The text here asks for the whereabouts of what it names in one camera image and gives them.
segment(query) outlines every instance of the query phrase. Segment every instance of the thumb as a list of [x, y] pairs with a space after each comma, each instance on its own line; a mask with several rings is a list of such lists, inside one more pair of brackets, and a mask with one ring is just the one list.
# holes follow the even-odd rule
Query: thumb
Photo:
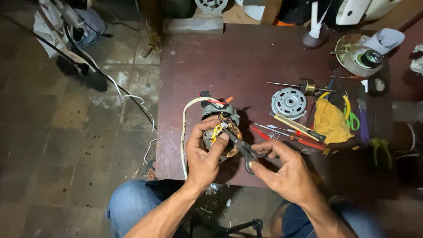
[[261, 163], [257, 161], [250, 161], [248, 166], [254, 172], [254, 174], [263, 180], [267, 185], [269, 185], [269, 182], [273, 181], [275, 173], [266, 169], [266, 167], [264, 167]]
[[218, 159], [222, 155], [223, 150], [228, 145], [228, 141], [229, 136], [226, 133], [222, 133], [211, 145], [211, 148], [209, 150], [209, 156]]

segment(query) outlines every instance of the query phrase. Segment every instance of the man's right hand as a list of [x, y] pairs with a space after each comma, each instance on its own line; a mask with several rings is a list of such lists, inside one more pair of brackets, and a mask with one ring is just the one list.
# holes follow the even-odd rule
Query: man's right hand
[[254, 144], [251, 148], [259, 154], [270, 152], [269, 158], [275, 158], [277, 155], [280, 157], [283, 166], [276, 173], [256, 161], [250, 162], [250, 168], [257, 177], [286, 200], [302, 206], [319, 193], [299, 152], [275, 139]]

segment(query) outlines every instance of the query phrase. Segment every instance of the blue jeans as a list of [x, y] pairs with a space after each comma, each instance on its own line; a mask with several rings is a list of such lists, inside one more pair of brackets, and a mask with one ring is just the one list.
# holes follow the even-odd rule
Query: blue jeans
[[[123, 238], [147, 213], [165, 201], [181, 187], [181, 181], [131, 180], [120, 185], [110, 198], [105, 213], [110, 219], [116, 238]], [[284, 238], [315, 238], [313, 226], [300, 206], [284, 201], [286, 210], [282, 215]], [[336, 204], [333, 210], [357, 234], [359, 238], [382, 238], [382, 231], [373, 219], [348, 204]], [[188, 233], [179, 227], [174, 238], [187, 238]]]

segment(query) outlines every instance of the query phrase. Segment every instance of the rag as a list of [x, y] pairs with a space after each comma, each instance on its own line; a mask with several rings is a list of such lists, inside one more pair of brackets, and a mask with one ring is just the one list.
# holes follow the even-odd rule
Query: rag
[[354, 136], [349, 132], [343, 113], [324, 98], [319, 98], [316, 103], [314, 130], [326, 136], [326, 144], [346, 142]]

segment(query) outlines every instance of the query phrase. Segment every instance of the man's left hand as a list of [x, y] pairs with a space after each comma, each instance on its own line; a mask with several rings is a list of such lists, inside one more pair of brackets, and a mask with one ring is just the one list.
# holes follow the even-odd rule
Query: man's left hand
[[229, 141], [229, 136], [222, 133], [212, 144], [210, 151], [206, 152], [203, 134], [221, 122], [217, 115], [214, 115], [196, 124], [185, 145], [189, 165], [187, 182], [202, 190], [206, 189], [216, 178], [219, 172], [219, 157]]

